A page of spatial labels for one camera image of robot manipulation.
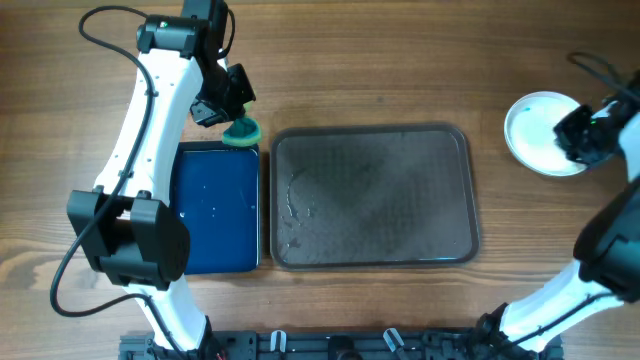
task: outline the white plate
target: white plate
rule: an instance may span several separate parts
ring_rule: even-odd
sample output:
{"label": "white plate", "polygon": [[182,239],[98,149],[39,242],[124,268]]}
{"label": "white plate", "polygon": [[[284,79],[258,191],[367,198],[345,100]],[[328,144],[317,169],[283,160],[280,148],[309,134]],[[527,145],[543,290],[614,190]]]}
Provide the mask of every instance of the white plate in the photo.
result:
{"label": "white plate", "polygon": [[551,91],[516,101],[504,121],[504,137],[513,156],[544,175],[570,176],[584,171],[585,165],[567,160],[553,132],[553,127],[578,106],[570,97]]}

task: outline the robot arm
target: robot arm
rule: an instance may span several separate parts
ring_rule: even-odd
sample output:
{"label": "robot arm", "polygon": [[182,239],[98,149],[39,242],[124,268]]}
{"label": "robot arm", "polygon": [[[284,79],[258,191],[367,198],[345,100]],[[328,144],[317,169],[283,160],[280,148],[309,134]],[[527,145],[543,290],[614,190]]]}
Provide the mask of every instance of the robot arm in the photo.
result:
{"label": "robot arm", "polygon": [[[201,353],[217,348],[208,319],[195,305],[183,275],[188,231],[168,206],[173,160],[188,111],[196,123],[208,127],[242,117],[244,103],[255,100],[242,66],[226,66],[230,45],[221,48],[227,14],[235,22],[221,0],[188,0],[183,17],[151,15],[140,26],[138,60],[155,89],[147,131],[112,211],[82,242],[93,270],[106,273],[130,294],[153,299],[155,315],[145,301],[136,298],[154,328],[154,343],[165,349],[172,346],[160,329],[158,314],[180,347],[175,350]],[[120,136],[94,191],[71,194],[67,213],[76,234],[121,178],[141,129],[147,88],[138,70]]]}
{"label": "robot arm", "polygon": [[[640,74],[636,74],[629,89],[635,90],[639,80]],[[557,326],[520,343],[525,350],[540,352],[551,339],[592,314],[640,298],[639,105],[617,95],[596,114],[591,115],[584,106],[578,108],[555,129],[560,146],[574,161],[594,165],[613,151],[622,152],[629,185],[582,231],[574,249],[576,260],[542,289],[506,307],[500,331],[515,342],[548,326],[586,299],[594,299]],[[595,299],[602,294],[613,296]]]}

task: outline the sponge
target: sponge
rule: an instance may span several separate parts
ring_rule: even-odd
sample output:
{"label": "sponge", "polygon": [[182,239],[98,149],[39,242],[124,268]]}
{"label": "sponge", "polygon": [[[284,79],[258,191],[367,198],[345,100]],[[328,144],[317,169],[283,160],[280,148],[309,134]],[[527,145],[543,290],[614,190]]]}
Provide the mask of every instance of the sponge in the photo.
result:
{"label": "sponge", "polygon": [[222,134],[222,142],[236,147],[249,147],[262,140],[262,129],[249,117],[236,119]]}

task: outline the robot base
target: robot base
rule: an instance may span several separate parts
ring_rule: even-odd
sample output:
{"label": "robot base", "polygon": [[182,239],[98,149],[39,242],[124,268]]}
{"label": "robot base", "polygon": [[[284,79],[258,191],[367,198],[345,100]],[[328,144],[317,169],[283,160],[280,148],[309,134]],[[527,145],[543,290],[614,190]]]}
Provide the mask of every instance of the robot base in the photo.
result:
{"label": "robot base", "polygon": [[[347,360],[339,352],[330,351],[331,343],[339,339],[352,341],[353,350],[358,355],[349,359],[363,360],[483,360],[494,347],[472,345],[473,328],[435,328],[424,332],[398,332],[404,342],[402,354],[391,352],[383,339],[382,332],[345,332],[345,333],[292,333],[286,334],[284,352],[282,348],[273,349],[272,334],[257,334],[253,331],[213,332],[214,337],[224,348],[224,358],[228,360]],[[510,359],[508,354],[491,359]],[[539,354],[527,353],[521,359],[563,360],[564,351],[560,337],[549,342]],[[120,343],[119,359],[155,360],[180,359],[172,351],[166,351],[153,343],[153,333],[140,336],[123,336]]]}

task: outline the wood grain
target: wood grain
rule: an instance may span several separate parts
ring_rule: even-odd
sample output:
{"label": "wood grain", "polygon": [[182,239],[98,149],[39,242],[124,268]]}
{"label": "wood grain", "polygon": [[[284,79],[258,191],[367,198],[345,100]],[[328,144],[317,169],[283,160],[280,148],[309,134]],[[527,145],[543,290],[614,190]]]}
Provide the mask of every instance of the wood grain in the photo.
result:
{"label": "wood grain", "polygon": [[[89,189],[124,119],[135,69],[84,41],[77,21],[107,1],[0,2],[0,357],[113,359],[118,337],[149,326],[136,304],[88,319],[53,313],[48,287],[73,239],[72,189]],[[129,2],[178,14],[178,0]],[[571,258],[574,240],[624,185],[614,161],[571,179],[541,177],[510,155],[503,120],[526,93],[581,102],[607,93],[564,61],[595,50],[624,72],[637,65],[640,4],[584,1],[237,1],[232,62],[247,69],[262,149],[298,126],[445,121],[467,135],[483,244],[468,265],[416,270],[287,273],[266,257],[249,274],[190,278],[216,329],[349,330],[471,326],[529,294]],[[135,49],[140,19],[104,14],[88,31]],[[222,129],[189,125],[185,141]],[[62,303],[118,296],[83,255]],[[640,308],[598,314],[566,333],[568,359],[636,359]]]}

